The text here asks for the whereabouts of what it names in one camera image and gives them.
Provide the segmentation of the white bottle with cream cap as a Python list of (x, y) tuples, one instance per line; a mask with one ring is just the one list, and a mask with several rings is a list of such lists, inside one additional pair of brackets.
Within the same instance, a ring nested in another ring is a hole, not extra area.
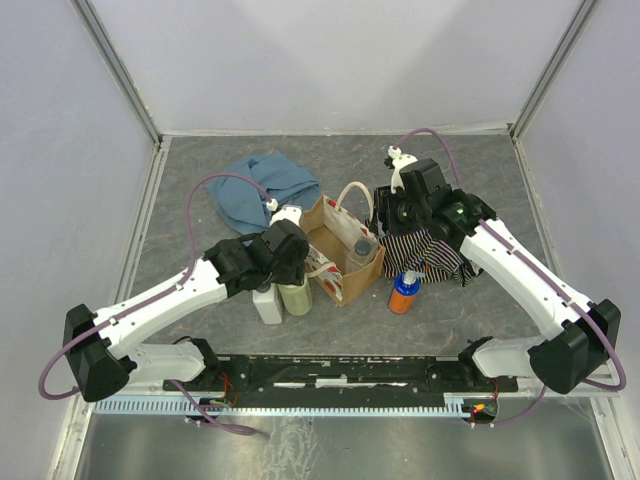
[(309, 280), (303, 276), (301, 285), (278, 285), (283, 305), (292, 316), (306, 315), (312, 308)]

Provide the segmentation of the white bottle with grey cap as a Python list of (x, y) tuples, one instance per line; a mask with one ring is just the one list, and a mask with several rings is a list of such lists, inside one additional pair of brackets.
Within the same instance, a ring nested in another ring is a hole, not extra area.
[(252, 292), (253, 304), (265, 325), (278, 325), (283, 321), (283, 305), (274, 284), (264, 284)]

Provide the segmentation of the orange bottle with blue cap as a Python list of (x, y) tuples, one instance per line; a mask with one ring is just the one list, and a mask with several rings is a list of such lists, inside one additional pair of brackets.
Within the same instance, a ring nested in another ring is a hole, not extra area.
[(388, 308), (395, 314), (405, 314), (413, 305), (419, 292), (421, 281), (425, 278), (423, 272), (407, 270), (396, 276), (393, 289), (388, 301)]

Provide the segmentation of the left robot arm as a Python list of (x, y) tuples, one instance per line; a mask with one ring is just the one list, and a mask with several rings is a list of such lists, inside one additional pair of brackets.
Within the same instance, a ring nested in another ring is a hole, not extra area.
[(192, 267), (117, 305), (68, 311), (63, 341), (79, 392), (104, 400), (134, 383), (176, 380), (199, 390), (215, 387), (220, 361), (204, 339), (152, 345), (148, 338), (186, 315), (259, 287), (300, 285), (309, 253), (307, 235), (277, 220), (262, 233), (226, 239)]

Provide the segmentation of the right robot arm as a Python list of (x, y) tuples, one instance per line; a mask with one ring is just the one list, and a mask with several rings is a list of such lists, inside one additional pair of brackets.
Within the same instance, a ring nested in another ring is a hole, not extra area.
[(457, 367), (459, 382), (478, 391), (493, 377), (537, 377), (559, 394), (613, 358), (621, 313), (610, 300), (590, 300), (553, 274), (478, 196), (453, 188), (440, 166), (391, 148), (389, 185), (375, 191), (378, 219), (388, 233), (421, 229), (479, 267), (527, 312), (534, 337), (483, 340)]

